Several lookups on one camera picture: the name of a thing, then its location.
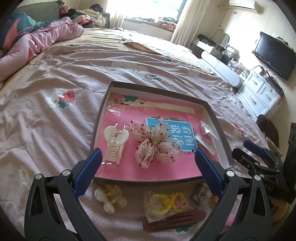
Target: flat screen tv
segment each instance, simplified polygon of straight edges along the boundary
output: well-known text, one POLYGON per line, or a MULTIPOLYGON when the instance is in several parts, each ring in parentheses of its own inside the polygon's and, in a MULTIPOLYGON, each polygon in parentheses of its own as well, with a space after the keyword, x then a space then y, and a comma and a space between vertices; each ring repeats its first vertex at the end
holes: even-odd
POLYGON ((252 53, 286 80, 296 65, 296 53, 281 41, 263 32, 260 32, 259 42, 252 53))

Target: beige curtain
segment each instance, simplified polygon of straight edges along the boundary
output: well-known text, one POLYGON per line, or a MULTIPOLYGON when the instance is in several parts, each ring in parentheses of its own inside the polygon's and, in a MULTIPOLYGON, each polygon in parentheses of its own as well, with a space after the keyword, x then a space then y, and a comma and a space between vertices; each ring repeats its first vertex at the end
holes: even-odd
POLYGON ((129 0, 108 0, 106 12, 110 13, 110 28, 122 26, 128 6, 129 0))
POLYGON ((210 0, 187 0, 171 42, 190 47, 210 0))

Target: gray quilted headboard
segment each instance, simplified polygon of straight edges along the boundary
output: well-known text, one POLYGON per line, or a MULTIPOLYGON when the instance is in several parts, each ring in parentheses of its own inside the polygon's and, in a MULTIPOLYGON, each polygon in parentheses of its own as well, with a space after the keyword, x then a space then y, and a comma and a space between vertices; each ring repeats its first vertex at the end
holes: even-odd
POLYGON ((36 22, 47 22, 59 19, 59 9, 64 3, 61 0, 54 2, 39 2, 18 7, 14 12, 24 12, 36 22))

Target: white air conditioner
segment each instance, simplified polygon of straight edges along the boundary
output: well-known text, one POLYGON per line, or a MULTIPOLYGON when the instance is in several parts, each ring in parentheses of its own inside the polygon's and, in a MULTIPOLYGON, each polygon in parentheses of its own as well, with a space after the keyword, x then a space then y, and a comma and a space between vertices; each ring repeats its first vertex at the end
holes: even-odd
POLYGON ((229 5, 232 8, 245 10, 249 12, 259 13, 260 5, 256 1, 253 0, 230 0, 229 5))

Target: blue gripper pad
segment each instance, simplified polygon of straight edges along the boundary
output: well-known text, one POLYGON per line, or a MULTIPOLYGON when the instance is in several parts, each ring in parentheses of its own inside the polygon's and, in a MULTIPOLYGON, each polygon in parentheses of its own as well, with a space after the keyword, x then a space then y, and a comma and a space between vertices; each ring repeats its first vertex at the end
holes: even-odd
POLYGON ((261 147, 257 146, 249 140, 244 141, 244 147, 247 148, 250 152, 254 153, 256 156, 264 158, 264 151, 261 147))
POLYGON ((102 160, 102 151, 100 149, 97 149, 75 179, 75 188, 73 190, 75 198, 78 198, 79 196, 85 194, 94 175, 102 164, 102 160))
POLYGON ((196 149, 194 158, 195 163, 202 173, 202 176, 205 179, 211 193, 214 196, 221 198, 224 194, 223 181, 210 163, 209 159, 200 148, 196 149))

